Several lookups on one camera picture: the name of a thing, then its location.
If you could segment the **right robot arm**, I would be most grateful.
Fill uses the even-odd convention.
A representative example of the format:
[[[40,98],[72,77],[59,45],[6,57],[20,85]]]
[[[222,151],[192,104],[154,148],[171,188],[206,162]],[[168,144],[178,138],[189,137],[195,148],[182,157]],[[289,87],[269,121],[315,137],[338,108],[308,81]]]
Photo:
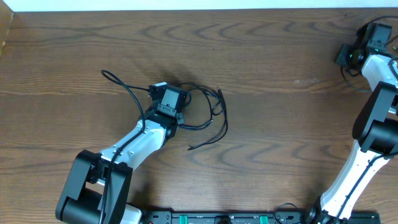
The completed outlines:
[[[342,45],[335,62],[341,73],[362,75],[372,94],[354,122],[353,148],[331,187],[306,217],[307,223],[371,223],[352,214],[356,201],[384,165],[397,155],[397,57],[388,52],[392,27],[369,21],[357,30],[353,45]]]

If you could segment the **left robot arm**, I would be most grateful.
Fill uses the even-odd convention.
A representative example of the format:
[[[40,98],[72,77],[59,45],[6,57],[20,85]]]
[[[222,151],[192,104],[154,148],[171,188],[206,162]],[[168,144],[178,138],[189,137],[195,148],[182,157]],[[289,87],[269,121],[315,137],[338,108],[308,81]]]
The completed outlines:
[[[55,216],[65,223],[139,223],[142,211],[127,204],[132,173],[174,137],[183,122],[188,91],[158,83],[149,87],[152,105],[136,127],[99,153],[75,158]]]

